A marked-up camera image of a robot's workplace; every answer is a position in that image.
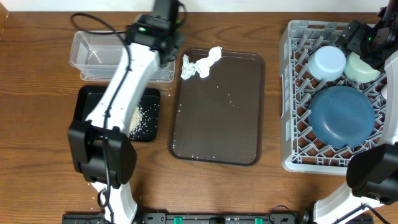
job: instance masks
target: white cup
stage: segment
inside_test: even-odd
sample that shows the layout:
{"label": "white cup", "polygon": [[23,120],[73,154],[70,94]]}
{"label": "white cup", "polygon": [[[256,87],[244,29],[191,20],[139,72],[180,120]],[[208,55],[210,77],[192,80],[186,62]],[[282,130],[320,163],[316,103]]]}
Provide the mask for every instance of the white cup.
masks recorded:
{"label": "white cup", "polygon": [[335,81],[344,71],[346,57],[337,47],[324,46],[312,53],[308,60],[308,70],[319,80]]}

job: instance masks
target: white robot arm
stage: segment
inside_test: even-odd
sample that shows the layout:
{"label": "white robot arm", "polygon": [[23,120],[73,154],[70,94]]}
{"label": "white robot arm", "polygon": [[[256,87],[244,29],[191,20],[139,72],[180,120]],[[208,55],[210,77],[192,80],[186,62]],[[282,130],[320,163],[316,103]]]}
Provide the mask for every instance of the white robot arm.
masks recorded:
{"label": "white robot arm", "polygon": [[355,52],[375,69],[387,74],[387,114],[379,146],[355,155],[347,169],[347,182],[314,204],[312,220],[318,224],[346,223],[372,208],[398,200],[398,2],[391,0],[379,12],[381,20],[369,27],[351,21],[336,44]]}
{"label": "white robot arm", "polygon": [[102,99],[85,122],[72,121],[68,132],[75,170],[99,192],[100,206],[109,202],[105,219],[117,224],[132,223],[137,212],[129,185],[136,164],[127,138],[130,120],[150,78],[162,63],[174,60],[183,42],[178,31],[183,22],[177,24],[180,6],[178,0],[156,0],[151,16],[140,15],[127,26],[121,39],[126,48]]}
{"label": "white robot arm", "polygon": [[[159,53],[151,50],[150,47],[141,44],[131,44],[128,46],[132,53],[131,71],[122,83],[118,94],[109,112],[107,127],[119,127],[120,133],[128,134],[129,124],[146,85],[151,76],[158,70],[160,65]],[[124,50],[120,64],[101,101],[95,109],[87,116],[86,121],[91,121],[91,125],[103,128],[104,111],[109,105],[118,85],[121,83],[123,75],[127,69],[127,52]],[[106,188],[106,184],[101,182],[92,183],[93,187],[100,192]],[[118,189],[112,189],[109,203],[114,211],[114,222],[117,224],[132,223],[136,212],[137,203],[131,195],[130,183],[121,184]],[[111,219],[109,208],[105,208],[105,219]]]}

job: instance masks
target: wood grain surface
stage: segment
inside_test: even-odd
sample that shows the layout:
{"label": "wood grain surface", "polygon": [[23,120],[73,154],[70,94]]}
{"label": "wood grain surface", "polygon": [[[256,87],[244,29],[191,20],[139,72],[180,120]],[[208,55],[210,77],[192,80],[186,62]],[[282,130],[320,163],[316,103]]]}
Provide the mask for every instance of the wood grain surface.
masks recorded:
{"label": "wood grain surface", "polygon": [[[7,20],[0,41],[0,223],[60,223],[67,212],[99,211],[96,191],[73,170],[67,140],[78,90],[92,84],[81,81],[79,71],[68,63],[76,32],[70,15],[13,12]],[[137,13],[95,15],[123,30]],[[187,49],[217,45],[257,53],[265,60],[262,157],[252,167],[172,158],[167,140],[179,77],[172,83],[151,84],[162,95],[159,132],[153,142],[134,144],[138,161],[131,178],[133,197],[142,211],[253,214],[286,205],[301,212],[345,181],[340,176],[287,172],[281,166],[279,39],[293,19],[377,21],[375,14],[354,13],[189,14],[178,60]],[[82,20],[81,25],[101,29],[91,21]],[[378,211],[397,223],[397,209],[395,204]]]}

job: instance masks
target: gray dish rack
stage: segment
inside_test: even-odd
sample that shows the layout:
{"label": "gray dish rack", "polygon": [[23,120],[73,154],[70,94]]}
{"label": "gray dish rack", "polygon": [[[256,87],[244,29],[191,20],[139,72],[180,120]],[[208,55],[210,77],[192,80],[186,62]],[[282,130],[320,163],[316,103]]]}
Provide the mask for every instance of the gray dish rack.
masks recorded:
{"label": "gray dish rack", "polygon": [[[380,91],[387,84],[386,74],[371,83],[353,82],[345,74],[333,82],[317,80],[308,72],[312,52],[334,45],[347,23],[290,21],[279,42],[282,79],[281,158],[288,171],[345,175],[349,160],[357,153],[377,146],[386,117],[386,100]],[[370,137],[356,148],[333,149],[312,133],[308,106],[322,89],[335,85],[350,86],[365,94],[373,105],[376,123]]]}

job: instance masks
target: clear plastic container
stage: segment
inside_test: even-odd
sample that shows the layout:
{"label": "clear plastic container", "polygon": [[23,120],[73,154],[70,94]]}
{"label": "clear plastic container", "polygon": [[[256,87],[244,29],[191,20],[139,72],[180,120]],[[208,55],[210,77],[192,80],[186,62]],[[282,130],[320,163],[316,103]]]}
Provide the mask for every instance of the clear plastic container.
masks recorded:
{"label": "clear plastic container", "polygon": [[[123,52],[123,45],[116,35],[93,35],[78,31],[73,38],[70,65],[80,70],[84,81],[109,82]],[[174,79],[175,61],[156,72],[150,82],[171,82]]]}

